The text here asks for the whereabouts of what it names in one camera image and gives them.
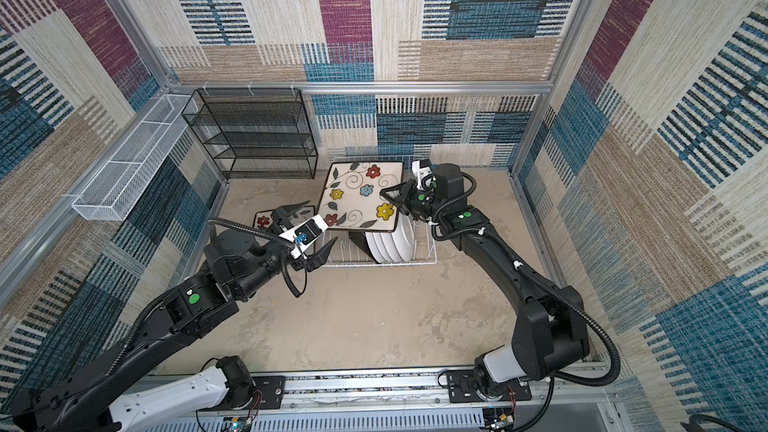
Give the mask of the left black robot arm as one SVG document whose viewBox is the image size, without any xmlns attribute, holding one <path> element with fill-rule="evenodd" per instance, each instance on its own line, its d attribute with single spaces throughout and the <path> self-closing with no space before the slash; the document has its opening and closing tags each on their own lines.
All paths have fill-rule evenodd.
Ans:
<svg viewBox="0 0 768 432">
<path fill-rule="evenodd" d="M 320 215 L 293 222 L 301 207 L 275 209 L 265 229 L 209 219 L 224 230 L 212 233 L 200 269 L 152 299 L 126 336 L 85 367 L 53 386 L 21 392 L 11 402 L 14 425 L 23 431 L 141 431 L 190 410 L 251 407 L 256 386 L 235 356 L 220 359 L 190 381 L 140 395 L 127 391 L 235 315 L 238 305 L 272 278 L 282 276 L 290 292 L 301 296 L 289 272 L 320 268 L 334 246 L 328 242 L 312 248 L 329 224 Z"/>
</svg>

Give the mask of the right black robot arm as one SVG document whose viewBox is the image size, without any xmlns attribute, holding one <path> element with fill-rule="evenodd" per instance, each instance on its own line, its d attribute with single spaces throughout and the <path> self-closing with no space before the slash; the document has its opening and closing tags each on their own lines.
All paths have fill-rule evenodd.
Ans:
<svg viewBox="0 0 768 432">
<path fill-rule="evenodd" d="M 421 162 L 420 167 L 422 177 L 384 188 L 381 198 L 428 224 L 435 241 L 449 242 L 471 258 L 516 314 L 510 341 L 475 360 L 479 393 L 495 398 L 517 379 L 561 379 L 587 387 L 604 387 L 617 380 L 621 358 L 609 333 L 586 312 L 576 289 L 560 287 L 538 273 L 505 242 L 487 215 L 469 203 L 476 179 L 455 164 Z M 568 366 L 589 355 L 591 335 L 606 349 L 608 370 L 599 377 L 567 372 Z"/>
</svg>

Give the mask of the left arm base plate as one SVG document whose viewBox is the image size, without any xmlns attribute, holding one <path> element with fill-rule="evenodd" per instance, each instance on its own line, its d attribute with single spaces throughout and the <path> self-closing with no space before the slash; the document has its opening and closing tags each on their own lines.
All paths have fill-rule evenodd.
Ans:
<svg viewBox="0 0 768 432">
<path fill-rule="evenodd" d="M 203 412 L 234 411 L 246 415 L 257 410 L 276 410 L 281 407 L 286 377 L 282 375 L 256 376 L 237 384 L 228 391 L 221 403 L 203 408 Z"/>
</svg>

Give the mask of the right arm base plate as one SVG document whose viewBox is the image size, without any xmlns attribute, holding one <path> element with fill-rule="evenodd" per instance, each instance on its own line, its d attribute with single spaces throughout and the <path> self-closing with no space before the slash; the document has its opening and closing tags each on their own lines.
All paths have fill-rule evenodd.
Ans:
<svg viewBox="0 0 768 432">
<path fill-rule="evenodd" d="M 532 399 L 530 387 L 518 379 L 483 392 L 480 380 L 471 369 L 444 369 L 437 375 L 437 384 L 447 391 L 449 402 L 452 404 L 518 402 Z"/>
</svg>

